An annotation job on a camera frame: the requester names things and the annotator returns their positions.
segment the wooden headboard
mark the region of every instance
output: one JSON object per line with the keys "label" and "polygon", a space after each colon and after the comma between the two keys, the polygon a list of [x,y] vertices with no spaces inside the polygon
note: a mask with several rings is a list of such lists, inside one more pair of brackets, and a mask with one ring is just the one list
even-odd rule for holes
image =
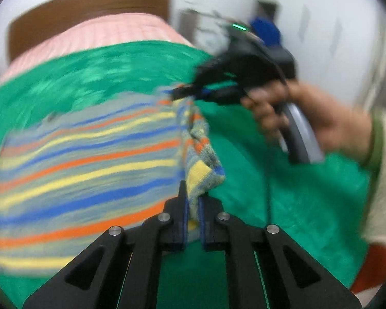
{"label": "wooden headboard", "polygon": [[81,22],[120,13],[149,13],[160,16],[167,22],[169,0],[51,0],[21,15],[10,24],[10,61]]}

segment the human hand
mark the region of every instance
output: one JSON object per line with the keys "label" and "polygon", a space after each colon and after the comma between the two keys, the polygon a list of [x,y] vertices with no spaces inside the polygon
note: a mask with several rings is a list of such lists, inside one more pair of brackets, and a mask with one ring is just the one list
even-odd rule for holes
{"label": "human hand", "polygon": [[372,120],[361,109],[346,107],[322,90],[287,81],[273,81],[249,91],[242,105],[251,110],[253,117],[268,139],[280,137],[279,130],[286,129],[289,121],[275,113],[273,106],[293,102],[309,120],[320,148],[324,153],[340,152],[357,161],[364,161],[371,147]]}

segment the red object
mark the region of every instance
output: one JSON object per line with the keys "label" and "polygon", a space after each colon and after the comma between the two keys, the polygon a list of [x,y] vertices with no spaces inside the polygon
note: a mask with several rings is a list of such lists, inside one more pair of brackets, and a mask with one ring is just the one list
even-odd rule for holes
{"label": "red object", "polygon": [[357,294],[376,287],[386,280],[386,247],[370,245],[365,262],[350,290]]}

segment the silver bolt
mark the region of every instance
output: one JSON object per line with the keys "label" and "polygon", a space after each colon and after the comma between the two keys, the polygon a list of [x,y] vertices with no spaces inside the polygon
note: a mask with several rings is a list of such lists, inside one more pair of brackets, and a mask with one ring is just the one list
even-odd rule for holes
{"label": "silver bolt", "polygon": [[170,219],[170,214],[167,212],[162,212],[157,216],[157,218],[160,222],[167,222]]}
{"label": "silver bolt", "polygon": [[115,225],[109,229],[109,235],[117,236],[120,233],[121,233],[121,228],[118,227],[117,225]]}
{"label": "silver bolt", "polygon": [[276,234],[280,231],[279,227],[276,224],[270,224],[266,229],[270,234]]}
{"label": "silver bolt", "polygon": [[217,218],[221,221],[227,221],[230,218],[230,214],[228,212],[222,211],[217,214]]}

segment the triangular cutout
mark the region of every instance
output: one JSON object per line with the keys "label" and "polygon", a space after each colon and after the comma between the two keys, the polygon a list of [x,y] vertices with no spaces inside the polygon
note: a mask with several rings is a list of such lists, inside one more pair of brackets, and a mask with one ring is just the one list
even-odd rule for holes
{"label": "triangular cutout", "polygon": [[93,251],[66,276],[66,282],[83,290],[89,289],[102,261],[103,254],[104,248],[102,246]]}
{"label": "triangular cutout", "polygon": [[320,275],[302,260],[293,249],[285,246],[283,247],[283,252],[299,288],[306,288],[320,281]]}

